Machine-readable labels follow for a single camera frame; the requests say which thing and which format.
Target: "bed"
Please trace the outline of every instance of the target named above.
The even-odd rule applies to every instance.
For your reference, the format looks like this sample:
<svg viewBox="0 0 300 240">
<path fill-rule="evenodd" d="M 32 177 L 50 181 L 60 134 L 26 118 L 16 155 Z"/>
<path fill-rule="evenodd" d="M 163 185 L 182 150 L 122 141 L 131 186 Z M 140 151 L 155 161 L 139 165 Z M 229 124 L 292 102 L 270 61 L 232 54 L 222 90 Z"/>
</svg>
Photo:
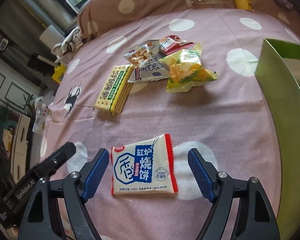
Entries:
<svg viewBox="0 0 300 240">
<path fill-rule="evenodd" d="M 110 150 L 169 133 L 179 192 L 112 196 L 110 163 L 95 197 L 86 204 L 103 240 L 196 238 L 211 205 L 187 164 L 193 147 L 233 178 L 258 177 L 277 214 L 280 150 L 254 71 L 264 38 L 300 44 L 300 15 L 273 0 L 251 0 L 258 12 L 187 9 L 185 0 L 151 1 L 92 0 L 81 11 L 78 22 L 90 41 L 68 65 L 49 106 L 41 158 L 67 141 L 75 143 L 77 152 L 52 179 L 80 170 L 102 147 Z M 280 12 L 290 25 L 278 19 Z M 218 80 L 176 94 L 165 91 L 167 80 L 137 82 L 119 116 L 93 108 L 111 68 L 128 63 L 122 56 L 125 49 L 171 34 L 201 43 L 201 60 L 218 73 Z M 234 201 L 223 239 L 231 235 L 237 206 Z M 60 209 L 66 232 L 73 237 L 62 203 Z"/>
</svg>

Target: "cabinet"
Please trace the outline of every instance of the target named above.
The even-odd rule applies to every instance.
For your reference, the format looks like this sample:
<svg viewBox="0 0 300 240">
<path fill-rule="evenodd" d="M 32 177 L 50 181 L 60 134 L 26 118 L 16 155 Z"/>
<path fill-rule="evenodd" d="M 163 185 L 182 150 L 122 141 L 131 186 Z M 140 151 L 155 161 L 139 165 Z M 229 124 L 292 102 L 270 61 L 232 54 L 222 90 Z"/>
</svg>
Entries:
<svg viewBox="0 0 300 240">
<path fill-rule="evenodd" d="M 10 172 L 16 183 L 23 175 L 26 174 L 26 156 L 28 148 L 26 136 L 28 133 L 29 124 L 30 118 L 21 114 L 16 128 L 16 134 L 13 139 L 11 151 Z"/>
</svg>

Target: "plastic bag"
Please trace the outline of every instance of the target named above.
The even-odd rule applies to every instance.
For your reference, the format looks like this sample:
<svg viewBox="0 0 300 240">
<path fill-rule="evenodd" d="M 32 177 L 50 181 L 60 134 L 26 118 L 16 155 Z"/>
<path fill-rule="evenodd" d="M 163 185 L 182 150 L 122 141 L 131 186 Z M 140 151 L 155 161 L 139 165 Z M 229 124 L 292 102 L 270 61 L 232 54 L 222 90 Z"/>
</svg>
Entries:
<svg viewBox="0 0 300 240">
<path fill-rule="evenodd" d="M 187 92 L 194 86 L 202 86 L 217 79 L 216 72 L 204 69 L 200 61 L 202 46 L 198 43 L 192 49 L 182 49 L 160 62 L 170 67 L 167 92 Z"/>
<path fill-rule="evenodd" d="M 123 52 L 123 56 L 135 66 L 128 82 L 147 82 L 168 78 L 169 71 L 157 61 L 159 40 L 145 41 Z"/>
<path fill-rule="evenodd" d="M 194 43 L 192 41 L 185 41 L 180 39 L 176 35 L 169 35 L 160 39 L 160 51 L 163 52 L 165 55 L 170 55 L 172 53 L 177 52 L 181 49 L 187 49 L 193 46 Z"/>
</svg>

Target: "metal screw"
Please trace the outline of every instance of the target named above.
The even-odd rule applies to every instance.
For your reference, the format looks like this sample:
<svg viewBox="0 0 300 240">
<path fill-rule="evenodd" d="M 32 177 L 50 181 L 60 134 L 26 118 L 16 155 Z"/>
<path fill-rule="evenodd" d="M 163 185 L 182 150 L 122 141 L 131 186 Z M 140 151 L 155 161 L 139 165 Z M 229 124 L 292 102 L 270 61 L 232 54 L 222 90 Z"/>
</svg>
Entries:
<svg viewBox="0 0 300 240">
<path fill-rule="evenodd" d="M 251 178 L 251 181 L 252 181 L 253 183 L 258 183 L 258 182 L 259 182 L 259 180 L 258 180 L 256 177 L 252 177 L 252 178 Z"/>
<path fill-rule="evenodd" d="M 45 183 L 47 181 L 47 179 L 46 178 L 41 178 L 41 179 L 39 179 L 39 183 Z"/>
<path fill-rule="evenodd" d="M 218 175 L 219 175 L 220 178 L 225 178 L 227 176 L 227 174 L 224 171 L 220 171 L 218 173 Z"/>
<path fill-rule="evenodd" d="M 74 171 L 74 172 L 71 172 L 70 173 L 70 177 L 71 178 L 76 178 L 76 177 L 78 177 L 79 176 L 79 172 L 77 172 L 77 171 Z"/>
</svg>

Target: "cracker package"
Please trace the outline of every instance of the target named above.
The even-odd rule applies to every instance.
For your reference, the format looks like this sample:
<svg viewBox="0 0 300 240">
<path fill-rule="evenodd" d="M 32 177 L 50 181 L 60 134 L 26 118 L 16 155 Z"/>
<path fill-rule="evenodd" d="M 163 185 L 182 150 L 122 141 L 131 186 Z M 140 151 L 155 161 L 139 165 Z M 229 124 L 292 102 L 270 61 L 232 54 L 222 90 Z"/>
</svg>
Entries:
<svg viewBox="0 0 300 240">
<path fill-rule="evenodd" d="M 202 46 L 198 43 L 192 49 L 182 49 L 160 59 L 170 67 L 167 92 L 187 92 L 192 87 L 203 86 L 217 79 L 216 72 L 202 67 L 201 50 Z"/>
<path fill-rule="evenodd" d="M 178 191 L 169 134 L 112 147 L 110 157 L 113 166 L 112 195 Z"/>
<path fill-rule="evenodd" d="M 159 40 L 145 41 L 123 52 L 123 56 L 135 66 L 128 82 L 156 81 L 169 77 L 169 71 L 157 61 Z"/>
<path fill-rule="evenodd" d="M 94 107 L 102 111 L 109 111 L 111 115 L 121 113 L 133 85 L 127 82 L 133 69 L 132 65 L 114 66 Z"/>
</svg>

